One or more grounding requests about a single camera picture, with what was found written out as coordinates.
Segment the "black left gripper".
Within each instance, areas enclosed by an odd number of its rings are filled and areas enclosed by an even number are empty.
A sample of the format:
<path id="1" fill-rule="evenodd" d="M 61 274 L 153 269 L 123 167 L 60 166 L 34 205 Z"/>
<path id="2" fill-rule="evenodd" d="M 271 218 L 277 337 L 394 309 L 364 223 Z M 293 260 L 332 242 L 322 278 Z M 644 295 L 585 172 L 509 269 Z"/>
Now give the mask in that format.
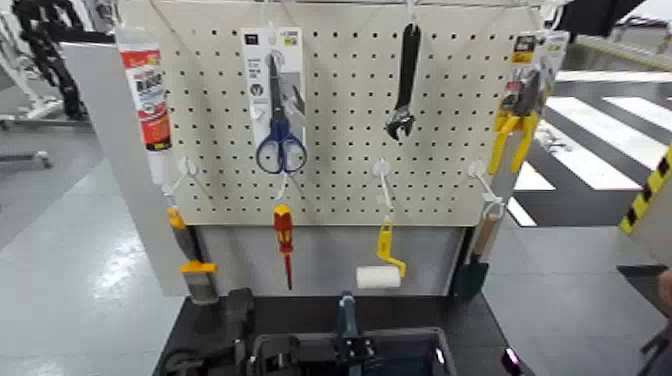
<path id="1" fill-rule="evenodd" d="M 248 375 L 336 375 L 337 365 L 364 365 L 377 359 L 368 337 L 335 337 L 328 333 L 258 336 L 247 360 Z"/>

